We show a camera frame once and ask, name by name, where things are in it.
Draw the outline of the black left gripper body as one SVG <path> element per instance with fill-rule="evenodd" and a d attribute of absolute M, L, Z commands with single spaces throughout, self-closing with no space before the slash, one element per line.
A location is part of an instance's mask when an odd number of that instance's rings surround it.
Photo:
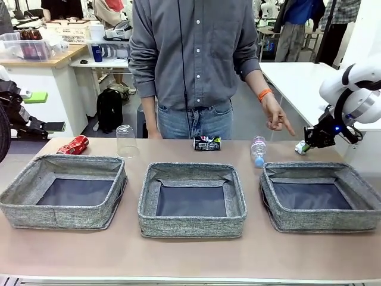
<path fill-rule="evenodd" d="M 1 80 L 1 104 L 10 123 L 11 129 L 25 129 L 29 122 L 29 113 L 22 106 L 21 89 L 12 80 Z"/>

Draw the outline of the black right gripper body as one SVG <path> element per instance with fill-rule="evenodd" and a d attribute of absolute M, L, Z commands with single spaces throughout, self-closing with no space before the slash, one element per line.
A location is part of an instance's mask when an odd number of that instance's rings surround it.
<path fill-rule="evenodd" d="M 335 137 L 345 128 L 345 122 L 342 115 L 335 117 L 335 108 L 328 105 L 318 118 L 318 123 L 313 127 L 313 142 L 318 141 L 320 143 L 319 148 L 325 148 L 335 145 Z"/>

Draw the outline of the person's left hand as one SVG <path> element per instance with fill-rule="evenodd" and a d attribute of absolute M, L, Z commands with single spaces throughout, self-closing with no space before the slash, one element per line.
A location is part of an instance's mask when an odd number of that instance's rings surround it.
<path fill-rule="evenodd" d="M 271 92 L 263 97 L 261 105 L 267 117 L 267 127 L 270 130 L 281 131 L 285 128 L 291 136 L 295 136 L 295 131 L 286 113 Z"/>

